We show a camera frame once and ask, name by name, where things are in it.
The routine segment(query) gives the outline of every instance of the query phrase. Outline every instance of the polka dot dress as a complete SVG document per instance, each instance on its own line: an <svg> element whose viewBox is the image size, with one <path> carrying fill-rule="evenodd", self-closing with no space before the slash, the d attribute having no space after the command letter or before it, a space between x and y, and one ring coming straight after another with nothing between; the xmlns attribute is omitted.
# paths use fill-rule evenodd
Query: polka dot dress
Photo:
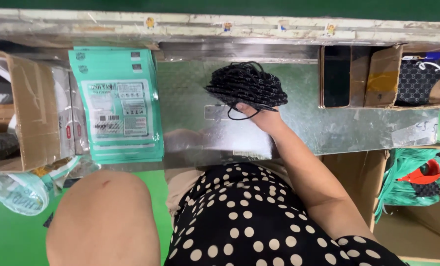
<svg viewBox="0 0 440 266"><path fill-rule="evenodd" d="M164 265L405 264L370 239L332 240L281 178L241 163L211 168L181 199Z"/></svg>

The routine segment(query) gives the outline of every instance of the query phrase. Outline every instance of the leg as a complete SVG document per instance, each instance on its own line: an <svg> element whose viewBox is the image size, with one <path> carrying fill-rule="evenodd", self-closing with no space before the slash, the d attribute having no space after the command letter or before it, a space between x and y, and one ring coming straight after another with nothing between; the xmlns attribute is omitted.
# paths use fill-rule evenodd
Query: leg
<svg viewBox="0 0 440 266"><path fill-rule="evenodd" d="M160 265L160 247L146 184L101 170L61 199L46 237L51 266Z"/></svg>

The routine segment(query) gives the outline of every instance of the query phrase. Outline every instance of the white ear loop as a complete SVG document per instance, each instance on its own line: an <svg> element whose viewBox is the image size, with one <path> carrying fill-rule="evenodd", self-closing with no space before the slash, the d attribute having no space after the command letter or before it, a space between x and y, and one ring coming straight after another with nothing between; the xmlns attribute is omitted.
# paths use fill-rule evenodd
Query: white ear loop
<svg viewBox="0 0 440 266"><path fill-rule="evenodd" d="M434 67L436 67L437 69L435 70L435 72L440 70L440 66L437 65L436 63L432 63L432 62L417 62L417 65L419 66L420 69L424 70L425 69L425 64L429 64L432 65Z"/></svg>

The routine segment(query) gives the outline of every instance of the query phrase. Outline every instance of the woman's hand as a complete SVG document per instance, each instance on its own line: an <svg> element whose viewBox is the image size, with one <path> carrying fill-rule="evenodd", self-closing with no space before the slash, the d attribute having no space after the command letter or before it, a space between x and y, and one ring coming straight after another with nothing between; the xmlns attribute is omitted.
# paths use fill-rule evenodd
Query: woman's hand
<svg viewBox="0 0 440 266"><path fill-rule="evenodd" d="M257 112L256 109L244 103L237 103L236 108L246 116L252 116ZM253 116L251 120L258 126L259 129L271 135L273 138L277 137L285 129L288 129L286 123L282 121L279 112L262 110L257 115Z"/></svg>

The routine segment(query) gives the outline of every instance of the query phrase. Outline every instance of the barcode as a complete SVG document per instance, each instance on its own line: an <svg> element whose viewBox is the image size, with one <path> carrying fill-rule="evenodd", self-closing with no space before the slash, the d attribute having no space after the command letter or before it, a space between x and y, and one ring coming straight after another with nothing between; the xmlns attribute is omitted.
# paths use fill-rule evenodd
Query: barcode
<svg viewBox="0 0 440 266"><path fill-rule="evenodd" d="M111 121L111 120L119 120L120 116L100 116L100 121Z"/></svg>

